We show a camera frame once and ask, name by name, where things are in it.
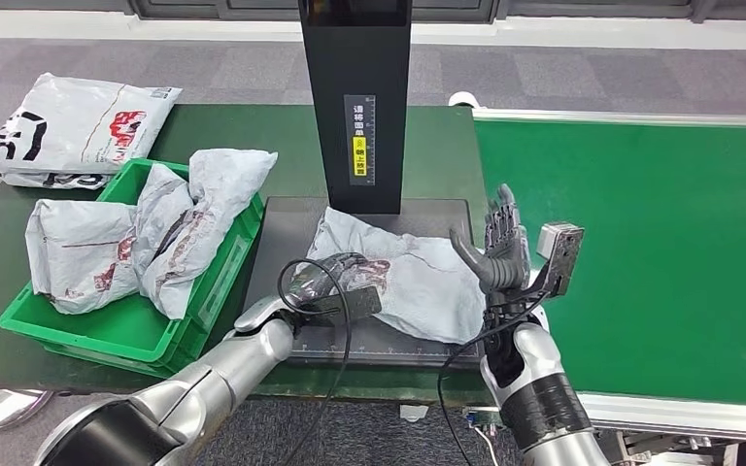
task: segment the yellow label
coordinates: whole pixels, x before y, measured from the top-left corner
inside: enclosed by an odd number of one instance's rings
[[[353,174],[367,176],[367,138],[363,136],[353,137]]]

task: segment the black cable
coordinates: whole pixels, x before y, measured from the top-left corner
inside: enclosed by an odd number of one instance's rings
[[[453,439],[456,441],[456,445],[458,446],[458,450],[461,451],[461,455],[464,456],[464,461],[469,465],[473,466],[473,463],[470,462],[470,458],[467,457],[467,453],[464,452],[464,447],[461,445],[461,440],[458,439],[458,434],[456,433],[456,429],[453,428],[453,423],[450,421],[450,415],[448,415],[448,409],[445,407],[445,397],[442,395],[442,378],[444,377],[445,371],[447,370],[448,366],[453,363],[453,361],[459,357],[465,350],[470,348],[471,346],[477,344],[478,342],[493,336],[501,331],[506,330],[507,328],[512,327],[513,325],[516,325],[517,323],[521,322],[523,319],[527,318],[527,316],[530,315],[530,313],[533,312],[534,309],[536,309],[537,306],[542,304],[542,301],[545,300],[547,297],[547,293],[541,295],[539,299],[537,299],[532,306],[525,309],[524,312],[519,314],[518,316],[515,316],[508,320],[505,323],[502,323],[501,325],[491,329],[487,330],[485,332],[480,333],[479,335],[476,335],[473,337],[470,341],[465,343],[464,345],[458,347],[450,356],[448,356],[447,360],[445,360],[445,363],[442,364],[442,367],[439,369],[439,378],[436,380],[436,391],[439,394],[439,405],[442,407],[442,414],[445,416],[445,420],[448,422],[448,427],[451,429],[451,434],[453,434]]]
[[[288,262],[288,265],[282,268],[282,272],[279,273],[279,278],[276,279],[276,292],[279,293],[279,297],[282,298],[282,302],[285,303],[285,306],[287,306],[291,311],[295,311],[305,316],[323,316],[325,314],[335,313],[336,312],[335,309],[327,309],[324,311],[306,311],[304,309],[299,308],[298,306],[293,305],[293,303],[291,303],[288,300],[288,294],[285,292],[285,287],[284,287],[285,273],[290,267],[294,265],[298,265],[298,264],[313,264],[316,267],[322,269],[322,271],[327,274],[327,277],[330,279],[330,281],[333,282],[333,285],[336,287],[336,289],[339,290],[339,297],[344,298],[344,294],[342,294],[341,292],[341,287],[339,287],[339,282],[336,281],[335,277],[330,275],[330,272],[323,265],[311,259],[296,259],[296,260],[292,260]]]
[[[311,259],[295,259],[290,262],[288,262],[288,265],[286,265],[282,271],[279,273],[279,279],[278,279],[278,285],[279,285],[279,295],[282,298],[282,302],[287,305],[291,311],[294,312],[300,312],[302,314],[307,314],[309,316],[313,315],[320,315],[320,314],[326,314],[324,312],[319,313],[308,313],[301,311],[300,309],[296,308],[295,306],[292,306],[290,302],[288,301],[287,297],[285,296],[285,293],[283,293],[282,290],[282,278],[285,274],[285,272],[292,266],[297,264],[311,264],[314,265],[320,269],[322,269],[323,272],[327,274],[327,277],[330,279],[331,282],[333,282],[333,285],[336,287],[336,289],[339,292],[339,298],[342,300],[342,311],[344,311],[345,315],[345,326],[347,327],[347,337],[345,339],[345,353],[344,356],[342,356],[342,365],[339,367],[339,373],[336,374],[336,379],[333,381],[333,385],[330,387],[330,390],[327,391],[327,394],[324,396],[324,401],[322,401],[322,406],[319,408],[319,412],[316,414],[316,418],[313,419],[313,422],[311,422],[310,426],[307,428],[307,430],[302,434],[302,436],[298,439],[298,442],[296,442],[295,447],[288,453],[287,459],[285,459],[284,465],[290,464],[290,462],[294,459],[298,451],[301,449],[301,446],[304,445],[304,441],[307,440],[308,437],[310,437],[310,434],[313,432],[313,429],[316,428],[317,425],[319,425],[319,421],[322,419],[322,416],[324,415],[324,412],[327,410],[327,403],[330,401],[330,398],[333,397],[333,392],[336,390],[336,386],[339,384],[339,380],[342,378],[342,374],[345,372],[345,368],[347,367],[348,359],[350,358],[350,340],[351,340],[351,331],[350,331],[350,310],[347,303],[347,296],[345,296],[344,290],[342,290],[341,285],[339,284],[339,281],[336,280],[335,277],[333,277],[332,274],[330,274],[330,271],[327,270],[326,267],[321,265],[319,262],[316,262],[315,260]]]

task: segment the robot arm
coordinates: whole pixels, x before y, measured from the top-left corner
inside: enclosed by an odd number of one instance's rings
[[[321,264],[340,277],[364,261],[360,254],[336,254]],[[296,274],[286,298],[304,305],[332,288],[321,269],[306,266]],[[65,419],[44,441],[35,464],[191,464],[233,411],[288,358],[302,318],[279,296],[259,300],[221,343],[175,376],[84,407]]]
[[[525,464],[607,465],[553,337],[528,312],[566,292],[584,230],[569,223],[546,224],[537,252],[547,262],[525,288],[530,270],[526,231],[507,185],[499,189],[499,199],[486,218],[484,255],[451,232],[454,249],[485,292],[486,330],[501,328],[485,341],[482,378]]]

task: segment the green plastic crate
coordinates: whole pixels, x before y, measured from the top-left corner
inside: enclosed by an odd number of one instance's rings
[[[187,166],[147,159],[127,162],[98,197],[135,204],[154,163],[163,163],[187,179]],[[258,195],[233,221],[207,271],[196,278],[182,320],[169,320],[150,299],[138,294],[91,313],[57,312],[28,283],[1,315],[1,328],[41,342],[48,351],[170,377],[198,358],[221,307],[258,234],[264,207]]]

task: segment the white plastic bag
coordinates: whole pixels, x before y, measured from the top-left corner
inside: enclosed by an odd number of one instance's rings
[[[485,295],[449,239],[397,236],[328,207],[307,257],[336,252],[359,252],[373,261],[354,281],[376,285],[382,311],[375,317],[396,330],[457,344],[481,330]]]
[[[233,223],[261,188],[277,154],[264,150],[198,150],[189,163],[195,206],[175,240],[141,278],[141,293],[167,317],[183,318],[193,281],[201,275]]]
[[[165,165],[154,164],[139,194],[134,220],[133,264],[139,279],[153,258],[176,240],[192,207],[187,182]]]
[[[148,155],[181,91],[45,73],[0,129],[0,173],[113,174]]]
[[[37,201],[25,232],[33,292],[63,314],[88,313],[134,293],[135,209],[111,202]]]

